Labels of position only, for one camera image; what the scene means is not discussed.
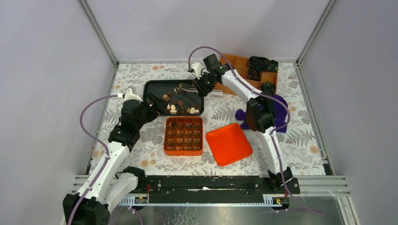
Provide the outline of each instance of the purple tube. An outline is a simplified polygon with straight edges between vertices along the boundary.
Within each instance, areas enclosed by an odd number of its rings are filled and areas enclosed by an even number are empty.
[[[86,110],[87,110],[90,106],[92,106],[94,103],[99,102],[99,101],[101,101],[101,100],[103,100],[103,99],[106,99],[106,98],[114,98],[114,97],[117,97],[117,95],[109,95],[109,96],[105,96],[105,97],[98,98],[97,100],[95,100],[95,101],[91,102],[90,104],[88,104],[88,105],[83,109],[82,113],[80,114],[80,127],[82,128],[82,130],[83,130],[89,137],[91,137],[92,139],[98,141],[102,146],[104,146],[105,152],[106,152],[106,154],[108,155],[108,157],[105,158],[104,164],[102,164],[102,166],[101,166],[101,168],[99,169],[98,173],[95,175],[94,179],[92,179],[91,183],[89,184],[89,187],[92,187],[92,186],[94,185],[95,181],[97,181],[98,177],[101,175],[102,171],[104,170],[105,166],[107,165],[108,160],[109,160],[109,149],[108,149],[108,146],[107,146],[105,143],[103,143],[100,139],[98,139],[98,138],[95,137],[94,135],[90,134],[90,133],[86,130],[86,128],[85,128],[84,125],[83,125],[83,115],[84,115],[84,113],[86,112]],[[72,224],[72,220],[73,220],[73,217],[75,216],[76,210],[77,210],[77,208],[79,207],[80,203],[82,203],[84,197],[87,195],[87,193],[89,192],[89,190],[90,190],[90,188],[87,188],[87,189],[84,191],[84,193],[82,194],[82,196],[80,196],[79,200],[77,201],[76,205],[73,207],[72,212],[71,212],[71,214],[70,214],[70,216],[69,216],[68,225],[71,225],[71,224]]]

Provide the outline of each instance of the black tray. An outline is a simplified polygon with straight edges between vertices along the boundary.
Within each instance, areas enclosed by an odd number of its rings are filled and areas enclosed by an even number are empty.
[[[163,99],[163,95],[167,94],[167,92],[173,93],[173,95],[170,98],[170,105],[171,102],[176,99],[182,100],[184,102],[184,106],[186,108],[191,107],[192,105],[200,105],[200,111],[199,114],[161,114],[163,116],[197,116],[203,113],[205,109],[205,99],[203,97],[199,97],[197,93],[178,93],[176,94],[174,92],[174,88],[178,87],[178,84],[180,83],[186,83],[189,85],[192,85],[193,80],[153,80],[153,81],[148,81],[145,83],[144,86],[144,94],[143,94],[143,99],[146,101],[146,94],[148,92],[151,92],[153,95],[156,97]]]

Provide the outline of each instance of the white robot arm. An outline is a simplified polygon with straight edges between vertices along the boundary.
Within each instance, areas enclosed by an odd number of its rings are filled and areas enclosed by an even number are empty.
[[[225,72],[225,74],[222,76],[222,83],[229,87],[233,92],[235,92],[236,95],[240,97],[244,102],[249,101],[251,98],[257,98],[259,95],[254,94],[253,91],[249,91],[245,86],[243,86],[235,76],[232,74],[232,72],[229,70]],[[245,82],[247,85],[251,86],[245,79],[241,78],[242,82]],[[265,130],[264,133],[260,131],[256,131],[257,136],[259,137],[263,150],[266,154],[266,160],[267,160],[267,165],[268,169],[273,173],[273,174],[278,174],[281,172],[280,166],[279,166],[279,160],[278,156],[276,154],[276,149],[271,141],[271,130],[274,129],[275,127],[269,127]],[[276,137],[274,137],[277,146],[279,147],[279,142]],[[281,160],[282,164],[286,166],[286,164],[283,161],[283,157],[281,155]]]

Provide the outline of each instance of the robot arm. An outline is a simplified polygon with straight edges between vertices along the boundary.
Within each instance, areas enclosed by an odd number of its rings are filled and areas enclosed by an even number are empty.
[[[76,195],[67,194],[63,200],[64,214],[67,221],[79,199],[72,224],[108,224],[110,213],[119,202],[132,190],[140,191],[145,187],[145,172],[127,167],[119,179],[110,186],[117,169],[129,155],[139,139],[139,130],[144,124],[153,121],[166,111],[167,101],[151,93],[149,105],[127,89],[124,95],[122,116],[108,138],[109,155],[104,154],[93,173],[77,191]]]
[[[200,63],[193,63],[192,69],[196,77],[194,84],[198,89],[200,96],[206,96],[213,90],[217,82],[224,84],[236,93],[244,102],[246,102],[247,123],[252,131],[255,131],[261,141],[262,147],[266,153],[266,161],[268,165],[268,173],[270,177],[275,178],[276,185],[282,185],[281,173],[284,174],[286,182],[289,181],[293,175],[290,168],[283,160],[281,151],[282,168],[278,159],[276,148],[271,140],[271,130],[275,128],[275,107],[274,101],[265,97],[261,97],[256,93],[261,93],[260,90],[254,88],[245,79],[235,77],[227,64],[222,65],[215,54],[212,54],[203,59],[208,72],[202,74]],[[277,137],[274,136],[276,146],[279,148]]]

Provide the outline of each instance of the square orange plate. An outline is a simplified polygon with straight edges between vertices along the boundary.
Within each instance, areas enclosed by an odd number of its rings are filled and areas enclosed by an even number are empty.
[[[219,166],[235,163],[253,154],[250,143],[237,123],[207,133],[206,139]]]

